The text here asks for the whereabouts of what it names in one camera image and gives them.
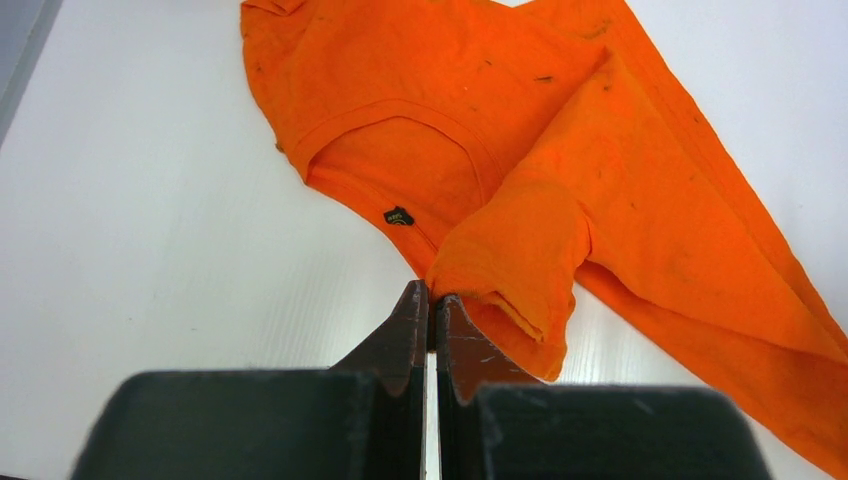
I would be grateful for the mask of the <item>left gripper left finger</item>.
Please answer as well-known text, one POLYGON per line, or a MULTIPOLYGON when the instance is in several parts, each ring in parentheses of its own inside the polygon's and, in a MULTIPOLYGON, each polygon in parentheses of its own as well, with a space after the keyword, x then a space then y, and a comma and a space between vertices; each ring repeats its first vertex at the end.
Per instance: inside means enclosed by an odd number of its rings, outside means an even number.
POLYGON ((316 370, 151 371, 92 428, 75 479, 419 479, 429 299, 316 370))

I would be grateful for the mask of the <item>orange t-shirt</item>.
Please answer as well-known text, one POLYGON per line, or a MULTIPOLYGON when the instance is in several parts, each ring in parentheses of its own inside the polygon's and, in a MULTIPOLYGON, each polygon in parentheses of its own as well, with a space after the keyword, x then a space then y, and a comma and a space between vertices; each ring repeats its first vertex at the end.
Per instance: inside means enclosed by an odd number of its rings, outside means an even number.
POLYGON ((623 1, 246 1, 249 88, 304 183, 553 381, 579 284, 847 475, 847 339, 623 1))

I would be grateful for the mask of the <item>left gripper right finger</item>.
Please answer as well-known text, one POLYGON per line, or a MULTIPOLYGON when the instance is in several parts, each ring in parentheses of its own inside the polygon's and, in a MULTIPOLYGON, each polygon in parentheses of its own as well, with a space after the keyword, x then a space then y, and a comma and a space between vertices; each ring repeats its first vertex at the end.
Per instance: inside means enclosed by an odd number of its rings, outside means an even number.
POLYGON ((445 479, 766 479, 746 421, 700 387, 547 385, 441 299, 433 317, 445 479))

